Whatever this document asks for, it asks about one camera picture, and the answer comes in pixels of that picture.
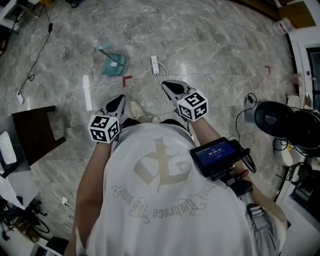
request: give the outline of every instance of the round black device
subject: round black device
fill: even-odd
[[[320,145],[320,119],[316,114],[297,110],[287,121],[287,139],[304,149],[318,149]]]
[[[287,122],[294,111],[291,107],[279,102],[265,101],[258,105],[254,112],[255,124],[266,134],[278,139],[287,137]]]

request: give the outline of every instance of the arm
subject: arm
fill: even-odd
[[[210,124],[204,118],[200,118],[195,122],[191,122],[192,128],[195,132],[195,135],[200,143],[200,145],[204,145],[206,143],[212,142],[214,140],[219,139],[221,136],[211,127]],[[235,163],[234,173],[241,173],[244,171],[244,167],[242,163],[239,161]],[[260,190],[255,186],[252,180],[247,176],[245,177],[247,181],[252,183],[252,200],[255,204],[262,206],[267,211],[271,212],[275,217],[277,217],[284,227],[287,229],[287,219],[281,208],[273,202],[270,198],[266,197],[264,194],[260,192]]]
[[[76,194],[75,215],[71,240],[64,252],[65,256],[76,255],[76,228],[82,245],[98,219],[103,203],[104,171],[111,153],[111,144],[98,143],[84,171]]]

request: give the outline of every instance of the small screen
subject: small screen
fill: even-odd
[[[208,166],[236,152],[226,141],[212,145],[196,153],[201,163]]]

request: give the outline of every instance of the gray floor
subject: gray floor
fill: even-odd
[[[258,99],[285,102],[292,93],[293,72],[285,37],[276,35],[273,23],[261,14],[226,0],[85,0],[72,9],[64,0],[48,7],[53,23],[50,39],[27,81],[23,105],[14,93],[24,81],[48,36],[45,13],[30,18],[14,35],[0,58],[0,121],[11,113],[57,106],[50,116],[54,134],[66,142],[32,166],[48,212],[52,233],[68,238],[73,212],[59,205],[66,196],[74,207],[82,173],[93,152],[87,123],[92,113],[110,96],[122,93],[129,102],[142,104],[149,116],[161,113],[162,91],[152,74],[150,56],[157,55],[167,67],[168,79],[183,80],[201,89],[209,99],[207,120],[227,138],[237,135],[235,117],[243,110],[249,92]],[[113,43],[112,51],[127,57],[121,77],[100,75],[104,56],[93,47]],[[265,66],[270,67],[270,74]],[[161,78],[165,71],[161,69]],[[89,77],[93,111],[87,111],[83,76]],[[169,107],[167,118],[179,118]],[[126,116],[131,116],[129,109]],[[282,167],[276,164],[272,138],[254,125],[238,119],[241,143],[250,147],[257,166],[256,185],[274,197]]]

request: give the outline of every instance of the green object on floor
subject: green object on floor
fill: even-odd
[[[107,53],[105,49],[113,47],[113,43],[101,45],[99,47],[95,47],[94,51],[99,51],[106,55],[101,75],[109,75],[109,76],[120,76],[124,69],[126,64],[126,59],[123,55],[119,53]]]

